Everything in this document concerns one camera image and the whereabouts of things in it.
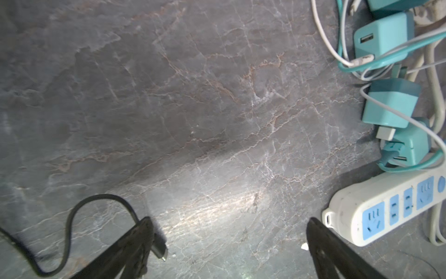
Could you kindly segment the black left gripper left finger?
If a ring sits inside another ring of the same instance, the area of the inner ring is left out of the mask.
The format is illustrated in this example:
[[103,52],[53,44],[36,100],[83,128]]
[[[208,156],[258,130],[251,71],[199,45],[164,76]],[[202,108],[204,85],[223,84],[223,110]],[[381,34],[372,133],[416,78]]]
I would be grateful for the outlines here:
[[131,230],[108,247],[74,279],[140,279],[147,272],[148,257],[154,241],[154,226],[144,217]]

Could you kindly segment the white blue power strip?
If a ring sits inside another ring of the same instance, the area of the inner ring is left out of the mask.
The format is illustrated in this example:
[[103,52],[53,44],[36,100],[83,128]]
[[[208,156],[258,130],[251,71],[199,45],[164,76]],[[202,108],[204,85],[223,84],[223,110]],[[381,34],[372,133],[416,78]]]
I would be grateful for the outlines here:
[[446,198],[446,169],[382,173],[338,191],[322,222],[363,247]]

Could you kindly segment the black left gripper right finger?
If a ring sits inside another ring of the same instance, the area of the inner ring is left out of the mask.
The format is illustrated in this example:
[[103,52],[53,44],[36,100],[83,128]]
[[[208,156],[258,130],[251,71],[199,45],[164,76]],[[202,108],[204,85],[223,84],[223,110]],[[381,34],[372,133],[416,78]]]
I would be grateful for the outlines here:
[[312,217],[306,228],[309,251],[319,279],[384,279],[321,221]]

